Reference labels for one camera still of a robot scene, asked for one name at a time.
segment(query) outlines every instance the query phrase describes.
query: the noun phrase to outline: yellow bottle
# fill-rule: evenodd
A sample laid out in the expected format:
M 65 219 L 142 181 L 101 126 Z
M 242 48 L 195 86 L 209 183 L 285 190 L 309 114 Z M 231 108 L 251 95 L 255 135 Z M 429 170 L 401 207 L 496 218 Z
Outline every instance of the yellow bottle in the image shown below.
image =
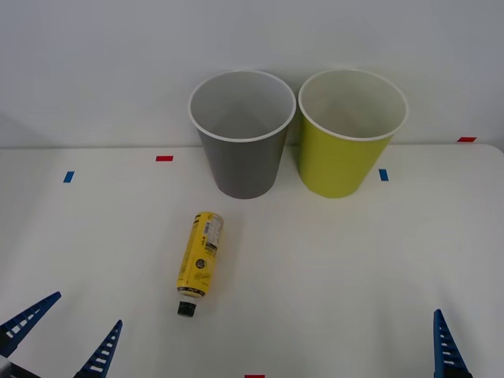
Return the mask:
M 196 299 L 208 292 L 223 225 L 223 219 L 215 213 L 203 212 L 195 217 L 176 281 L 176 289 L 183 296 L 178 314 L 183 317 L 193 317 Z

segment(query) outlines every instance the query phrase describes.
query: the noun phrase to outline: black cap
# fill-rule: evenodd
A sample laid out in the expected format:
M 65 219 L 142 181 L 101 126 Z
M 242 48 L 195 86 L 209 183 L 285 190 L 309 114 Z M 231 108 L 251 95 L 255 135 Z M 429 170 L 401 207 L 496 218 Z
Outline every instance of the black cap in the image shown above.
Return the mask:
M 193 317 L 195 315 L 196 305 L 190 302 L 180 301 L 177 313 L 181 317 Z

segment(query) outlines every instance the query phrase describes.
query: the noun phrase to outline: yellow-green cup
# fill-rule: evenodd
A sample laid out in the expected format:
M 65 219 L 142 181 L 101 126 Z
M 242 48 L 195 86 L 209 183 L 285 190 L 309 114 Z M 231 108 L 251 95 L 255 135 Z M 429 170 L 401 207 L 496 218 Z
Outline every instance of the yellow-green cup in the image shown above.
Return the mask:
M 311 76 L 299 91 L 303 115 L 299 174 L 318 195 L 354 193 L 408 117 L 390 80 L 360 69 Z

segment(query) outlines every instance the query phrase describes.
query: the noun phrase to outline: cup rim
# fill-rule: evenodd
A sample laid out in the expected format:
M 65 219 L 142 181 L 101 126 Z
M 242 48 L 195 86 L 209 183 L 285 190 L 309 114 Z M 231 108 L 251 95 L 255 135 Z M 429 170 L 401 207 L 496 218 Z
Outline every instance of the cup rim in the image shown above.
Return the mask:
M 386 134 L 382 134 L 382 135 L 378 135 L 378 136 L 373 136 L 371 138 L 357 138 L 357 137 L 354 137 L 354 136 L 346 136 L 346 135 L 341 135 L 341 134 L 338 134 L 337 132 L 332 132 L 330 130 L 328 130 L 327 128 L 324 128 L 322 126 L 320 126 L 317 122 L 315 122 L 313 120 L 312 117 L 310 117 L 308 115 L 308 113 L 305 111 L 305 108 L 302 104 L 302 94 L 304 92 L 304 90 L 306 89 L 306 87 L 308 86 L 308 84 L 314 80 L 316 77 L 318 76 L 321 76 L 321 75 L 324 75 L 326 73 L 330 73 L 330 72 L 337 72 L 337 71 L 354 71 L 354 72 L 360 72 L 360 73 L 365 73 L 367 75 L 371 75 L 371 76 L 375 76 L 376 78 L 384 81 L 385 83 L 389 84 L 391 87 L 393 87 L 398 93 L 399 93 L 399 96 L 401 96 L 401 99 L 402 101 L 404 102 L 404 106 L 405 106 L 405 112 L 404 112 L 404 117 L 402 118 L 402 121 L 401 123 L 399 123 L 399 125 L 394 128 L 392 131 L 386 133 Z M 303 85 L 301 86 L 301 89 L 299 90 L 299 94 L 298 94 L 298 103 L 299 103 L 299 109 L 301 110 L 301 113 L 303 116 L 306 117 L 306 119 L 313 125 L 315 126 L 316 128 L 318 128 L 319 130 L 321 130 L 322 132 L 326 133 L 326 134 L 329 134 L 329 135 L 332 135 L 332 136 L 335 136 L 336 138 L 341 138 L 341 139 L 346 139 L 346 140 L 353 140 L 355 142 L 371 142 L 373 140 L 381 140 L 381 139 L 386 139 L 388 138 L 389 136 L 393 136 L 393 134 L 395 134 L 403 125 L 404 123 L 406 122 L 406 120 L 408 119 L 408 116 L 410 114 L 410 107 L 408 105 L 408 100 L 406 99 L 406 96 L 404 95 L 404 93 L 402 93 L 402 91 L 399 89 L 399 87 L 397 85 L 395 85 L 394 83 L 392 83 L 389 79 L 387 79 L 386 77 L 383 77 L 381 75 L 378 75 L 377 73 L 374 73 L 374 72 L 370 72 L 370 71 L 366 71 L 364 69 L 356 69 L 356 68 L 339 68 L 339 69 L 326 69 L 322 72 L 319 72 L 319 73 L 316 73 L 315 75 L 312 75 L 310 76 L 304 83 Z
M 252 72 L 252 73 L 258 73 L 260 75 L 268 76 L 268 77 L 270 77 L 270 78 L 278 81 L 285 88 L 287 88 L 287 91 L 288 91 L 289 95 L 291 96 L 291 100 L 292 100 L 292 110 L 291 110 L 291 114 L 289 115 L 289 117 L 287 118 L 287 120 L 283 124 L 281 124 L 278 128 L 276 128 L 275 130 L 273 130 L 272 132 L 269 132 L 269 133 L 264 134 L 264 135 L 256 136 L 254 138 L 245 138 L 245 139 L 226 138 L 225 136 L 220 136 L 220 135 L 217 135 L 217 134 L 213 134 L 212 132 L 209 132 L 208 130 L 206 130 L 202 126 L 200 126 L 200 124 L 198 122 L 196 122 L 196 120 L 193 117 L 192 112 L 191 112 L 191 103 L 192 103 L 192 99 L 195 96 L 196 92 L 199 90 L 199 88 L 201 88 L 203 85 L 205 85 L 209 81 L 211 81 L 213 79 L 216 79 L 219 76 L 224 76 L 224 75 L 228 75 L 230 73 L 235 73 L 235 72 Z M 228 71 L 220 72 L 220 73 L 218 73 L 216 75 L 213 75 L 213 76 L 209 77 L 208 79 L 203 80 L 192 91 L 191 96 L 189 97 L 189 101 L 187 103 L 187 111 L 189 112 L 189 117 L 191 118 L 191 122 L 192 122 L 192 124 L 194 126 L 196 126 L 196 128 L 199 131 L 201 131 L 203 134 L 207 134 L 208 136 L 210 136 L 210 137 L 212 137 L 214 139 L 218 139 L 218 140 L 221 140 L 223 142 L 233 142 L 233 143 L 257 142 L 259 140 L 267 139 L 270 136 L 278 134 L 279 132 L 281 132 L 282 130 L 284 130 L 290 124 L 290 122 L 292 121 L 292 118 L 294 117 L 294 115 L 296 113 L 296 107 L 297 107 L 296 96 L 294 95 L 294 92 L 292 91 L 291 87 L 289 87 L 287 85 L 287 83 L 285 83 L 279 77 L 276 77 L 276 76 L 272 75 L 271 73 L 267 73 L 267 72 L 264 72 L 264 71 L 258 71 L 258 70 L 255 70 L 255 69 L 233 69 L 233 70 L 228 70 Z

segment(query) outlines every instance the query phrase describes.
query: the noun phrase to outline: gray cup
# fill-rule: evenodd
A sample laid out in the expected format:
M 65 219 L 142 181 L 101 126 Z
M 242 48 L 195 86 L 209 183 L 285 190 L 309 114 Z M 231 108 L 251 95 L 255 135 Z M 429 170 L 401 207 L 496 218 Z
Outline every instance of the gray cup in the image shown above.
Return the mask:
M 189 115 L 221 191 L 245 199 L 273 186 L 295 110 L 292 89 L 265 72 L 225 72 L 196 87 Z

